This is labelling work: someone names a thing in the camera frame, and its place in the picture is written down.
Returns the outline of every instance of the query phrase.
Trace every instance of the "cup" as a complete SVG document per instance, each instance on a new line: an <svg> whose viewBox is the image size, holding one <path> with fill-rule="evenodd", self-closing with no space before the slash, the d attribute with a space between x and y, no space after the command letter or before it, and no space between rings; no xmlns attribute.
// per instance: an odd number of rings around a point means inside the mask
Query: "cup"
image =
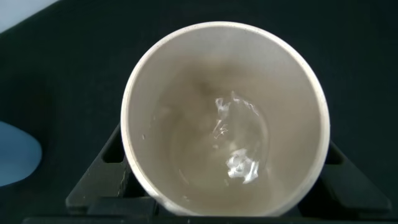
<svg viewBox="0 0 398 224"><path fill-rule="evenodd" d="M174 214L278 216L317 180L330 123L314 72L291 46L257 27L205 22L138 61L121 133L134 175Z"/></svg>

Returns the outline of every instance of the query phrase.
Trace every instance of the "blue object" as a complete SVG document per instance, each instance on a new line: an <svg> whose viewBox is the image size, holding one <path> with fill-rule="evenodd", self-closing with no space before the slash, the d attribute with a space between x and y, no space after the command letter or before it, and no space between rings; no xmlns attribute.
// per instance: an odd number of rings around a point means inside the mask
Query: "blue object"
<svg viewBox="0 0 398 224"><path fill-rule="evenodd" d="M35 138L0 121L0 186L31 175L41 158L42 148Z"/></svg>

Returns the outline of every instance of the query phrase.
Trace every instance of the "water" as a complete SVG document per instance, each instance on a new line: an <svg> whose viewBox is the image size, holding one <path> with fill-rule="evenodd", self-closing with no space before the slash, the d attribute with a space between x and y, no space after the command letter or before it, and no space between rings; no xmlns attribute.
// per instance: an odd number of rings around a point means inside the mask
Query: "water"
<svg viewBox="0 0 398 224"><path fill-rule="evenodd" d="M197 192L229 197L250 189L265 169L269 144L265 119L238 92L181 79L166 89L156 111L170 162L186 186L185 199Z"/></svg>

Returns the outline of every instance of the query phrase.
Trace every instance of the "black holder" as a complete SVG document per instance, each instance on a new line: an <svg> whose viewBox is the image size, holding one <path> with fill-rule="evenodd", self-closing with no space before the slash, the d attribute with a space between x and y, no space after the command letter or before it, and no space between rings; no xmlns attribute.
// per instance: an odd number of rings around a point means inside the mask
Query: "black holder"
<svg viewBox="0 0 398 224"><path fill-rule="evenodd" d="M70 216L32 217L38 223L380 223L391 222L390 200L330 142L311 191L277 218L178 217L146 194L124 157L120 124L66 199Z"/></svg>

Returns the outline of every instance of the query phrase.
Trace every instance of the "dark background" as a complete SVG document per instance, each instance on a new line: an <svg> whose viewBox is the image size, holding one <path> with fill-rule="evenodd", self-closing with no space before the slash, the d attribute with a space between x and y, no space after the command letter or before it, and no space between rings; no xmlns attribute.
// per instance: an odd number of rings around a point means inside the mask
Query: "dark background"
<svg viewBox="0 0 398 224"><path fill-rule="evenodd" d="M397 9L395 1L51 5L0 34L0 120L44 150L34 174L0 187L0 222L65 213L65 197L119 122L136 62L165 35L206 21L260 27L306 59L326 94L331 139L392 200L398 217Z"/></svg>

